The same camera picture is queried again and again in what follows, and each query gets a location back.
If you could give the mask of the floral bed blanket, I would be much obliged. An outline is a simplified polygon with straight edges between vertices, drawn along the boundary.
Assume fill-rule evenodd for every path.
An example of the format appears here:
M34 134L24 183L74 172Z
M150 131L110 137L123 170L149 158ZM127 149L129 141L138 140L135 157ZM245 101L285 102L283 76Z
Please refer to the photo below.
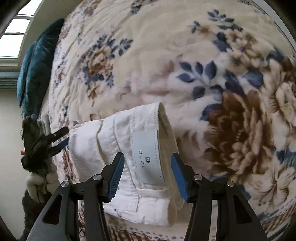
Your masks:
M195 173L232 181L268 240L295 219L295 51L252 1L82 1L67 19L41 109L69 131L162 103L177 153ZM81 182L69 145L54 157L60 181ZM184 202L172 226L106 213L113 240L183 240Z

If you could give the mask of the window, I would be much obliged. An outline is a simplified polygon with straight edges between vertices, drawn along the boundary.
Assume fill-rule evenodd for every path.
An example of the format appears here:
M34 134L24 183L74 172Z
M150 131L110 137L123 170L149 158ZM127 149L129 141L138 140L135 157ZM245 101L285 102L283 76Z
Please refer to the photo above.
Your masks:
M1 71L17 71L23 43L43 1L13 1L1 13Z

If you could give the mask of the teal folded duvet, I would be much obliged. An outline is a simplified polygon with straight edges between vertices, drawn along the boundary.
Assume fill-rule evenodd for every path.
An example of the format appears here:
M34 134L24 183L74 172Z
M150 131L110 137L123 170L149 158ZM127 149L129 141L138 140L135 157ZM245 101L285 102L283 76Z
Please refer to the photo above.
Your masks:
M53 22L35 41L21 106L24 117L32 114L38 116L40 113L50 83L54 54L64 21L64 19L58 19Z

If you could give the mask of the light green folded garment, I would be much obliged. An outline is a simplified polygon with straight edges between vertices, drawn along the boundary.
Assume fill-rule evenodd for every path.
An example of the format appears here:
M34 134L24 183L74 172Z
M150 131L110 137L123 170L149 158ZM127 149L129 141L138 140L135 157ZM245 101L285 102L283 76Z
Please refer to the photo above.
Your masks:
M48 114L42 115L41 118L37 119L37 125L39 127L41 135L48 136L49 134L51 134L50 120Z

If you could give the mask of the white denim pants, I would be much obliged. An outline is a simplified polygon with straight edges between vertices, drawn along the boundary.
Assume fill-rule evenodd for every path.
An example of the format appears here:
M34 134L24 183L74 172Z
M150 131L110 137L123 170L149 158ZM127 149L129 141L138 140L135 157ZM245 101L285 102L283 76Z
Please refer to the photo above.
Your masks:
M104 205L106 213L144 225L175 223L184 201L171 170L178 148L162 103L78 125L69 132L69 149L80 181L124 154L125 167L116 196Z

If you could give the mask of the teal pillow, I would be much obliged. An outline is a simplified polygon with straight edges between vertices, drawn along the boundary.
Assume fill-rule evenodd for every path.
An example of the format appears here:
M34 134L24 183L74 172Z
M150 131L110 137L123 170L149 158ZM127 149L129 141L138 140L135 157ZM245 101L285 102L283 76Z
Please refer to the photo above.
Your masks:
M18 76L17 85L16 85L16 97L18 98L19 107L22 106L23 99L25 96L27 73L28 73L29 64L32 59L32 54L35 49L35 45L36 45L36 42L33 42L30 45L29 49L27 50L23 58L20 73Z

